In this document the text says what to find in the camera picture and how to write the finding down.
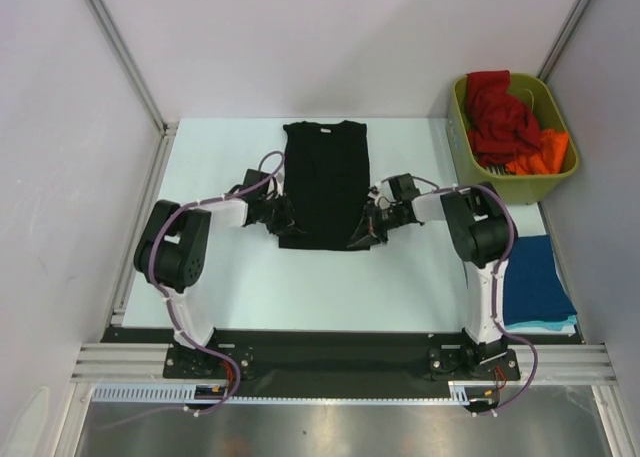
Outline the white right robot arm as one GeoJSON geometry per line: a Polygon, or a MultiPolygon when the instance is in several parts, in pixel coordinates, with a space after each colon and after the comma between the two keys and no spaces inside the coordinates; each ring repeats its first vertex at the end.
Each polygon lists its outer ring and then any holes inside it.
{"type": "Polygon", "coordinates": [[[517,228],[504,201],[489,182],[421,192],[420,179],[411,174],[383,180],[392,197],[382,194],[381,183],[369,189],[362,218],[347,242],[361,250],[388,242],[391,230],[431,221],[447,224],[453,248],[464,263],[470,294],[463,332],[473,342],[461,353],[463,370],[484,378],[497,366],[489,346],[506,336],[504,329],[504,278],[517,228]]]}

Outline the black t shirt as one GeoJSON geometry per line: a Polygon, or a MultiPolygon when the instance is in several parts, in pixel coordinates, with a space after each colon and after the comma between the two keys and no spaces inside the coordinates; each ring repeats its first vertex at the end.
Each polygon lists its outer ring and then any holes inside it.
{"type": "Polygon", "coordinates": [[[284,192],[301,233],[279,238],[291,250],[345,251],[370,186],[367,125],[285,124],[284,192]]]}

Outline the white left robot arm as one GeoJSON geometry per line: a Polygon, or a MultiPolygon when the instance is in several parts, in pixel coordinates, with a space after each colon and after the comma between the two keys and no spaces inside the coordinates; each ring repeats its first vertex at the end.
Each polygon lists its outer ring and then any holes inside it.
{"type": "Polygon", "coordinates": [[[185,206],[159,200],[137,244],[134,267],[160,293],[174,340],[189,347],[185,362],[199,376],[219,369],[221,353],[208,344],[215,331],[212,319],[188,290],[203,273],[210,233],[254,224],[264,225],[278,237],[301,233],[284,195],[214,199],[185,206]]]}

